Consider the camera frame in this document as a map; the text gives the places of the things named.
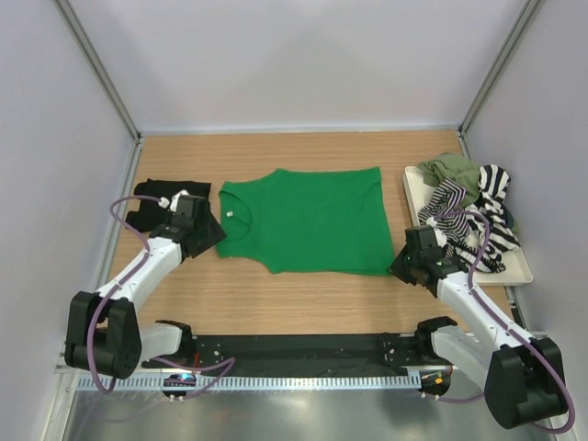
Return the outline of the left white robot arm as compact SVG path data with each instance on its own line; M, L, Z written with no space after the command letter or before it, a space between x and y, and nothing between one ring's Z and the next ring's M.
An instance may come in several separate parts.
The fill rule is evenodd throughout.
M160 320L141 328L138 312L168 274L225 234L205 197L182 190L152 201L164 209L164 220L149 233L136 234L139 253L108 283L94 292L78 292L70 303L64 361L94 378L126 379L148 361L182 368L196 352L189 325Z

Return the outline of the bright green tank top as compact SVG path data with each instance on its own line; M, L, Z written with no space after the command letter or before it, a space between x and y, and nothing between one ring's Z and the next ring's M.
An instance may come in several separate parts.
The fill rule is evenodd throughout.
M339 272L384 276L394 259L377 167L337 172L277 169L219 192L223 258L272 274Z

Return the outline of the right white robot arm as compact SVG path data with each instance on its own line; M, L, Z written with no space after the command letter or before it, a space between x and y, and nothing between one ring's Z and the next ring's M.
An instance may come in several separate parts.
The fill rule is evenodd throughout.
M442 358L461 370L481 389L492 417L504 429L563 414L573 419L559 347L510 320L464 264L445 256L431 226L409 228L405 239L390 273L426 288L469 327L464 332L447 316L419 322L413 342L417 358L426 364Z

